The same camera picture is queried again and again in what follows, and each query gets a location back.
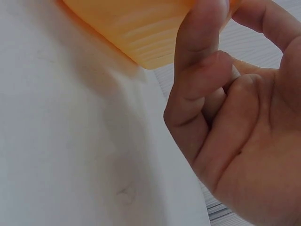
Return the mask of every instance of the hand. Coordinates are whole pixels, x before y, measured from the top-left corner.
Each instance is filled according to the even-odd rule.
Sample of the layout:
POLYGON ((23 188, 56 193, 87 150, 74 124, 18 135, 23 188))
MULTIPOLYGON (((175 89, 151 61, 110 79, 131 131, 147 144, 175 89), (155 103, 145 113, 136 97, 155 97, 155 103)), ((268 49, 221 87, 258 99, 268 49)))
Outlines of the hand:
POLYGON ((284 54, 278 70, 258 68, 217 51, 228 5, 197 0, 181 25, 165 122, 216 198, 253 224, 299 226, 301 24, 271 0, 244 1, 233 19, 284 54))

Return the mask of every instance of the white surface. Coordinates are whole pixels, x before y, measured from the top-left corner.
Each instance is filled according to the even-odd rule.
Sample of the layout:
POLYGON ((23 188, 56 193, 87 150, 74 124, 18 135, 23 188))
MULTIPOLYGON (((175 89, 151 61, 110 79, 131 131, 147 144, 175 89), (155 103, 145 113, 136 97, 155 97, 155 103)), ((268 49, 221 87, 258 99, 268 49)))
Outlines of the white surface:
POLYGON ((209 225, 151 72, 51 0, 0 0, 0 34, 0 225, 209 225))
MULTIPOLYGON (((284 7, 297 19, 301 21, 301 1, 300 0, 275 0, 276 3, 284 7)), ((261 67, 278 68, 282 53, 276 46, 267 40, 262 34, 251 31, 230 21, 221 34, 220 49, 229 52, 237 59, 247 61, 261 67)), ((173 65, 168 65, 155 70, 161 89, 166 99, 174 82, 173 65)), ((204 196, 208 207, 217 205, 219 202, 210 194, 208 189, 202 185, 204 196)), ((224 218, 213 220, 212 226, 250 226, 234 213, 226 215, 224 218)))

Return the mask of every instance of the orange plastic cup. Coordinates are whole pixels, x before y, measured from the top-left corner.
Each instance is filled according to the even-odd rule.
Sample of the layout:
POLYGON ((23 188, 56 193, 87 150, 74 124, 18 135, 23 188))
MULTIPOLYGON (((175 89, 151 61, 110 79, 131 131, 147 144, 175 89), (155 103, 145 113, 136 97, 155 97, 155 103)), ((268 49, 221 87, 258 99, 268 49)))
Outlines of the orange plastic cup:
MULTIPOLYGON (((194 0, 63 0, 83 21, 146 69, 174 60, 176 35, 194 0)), ((241 0, 230 0, 231 12, 241 0)))

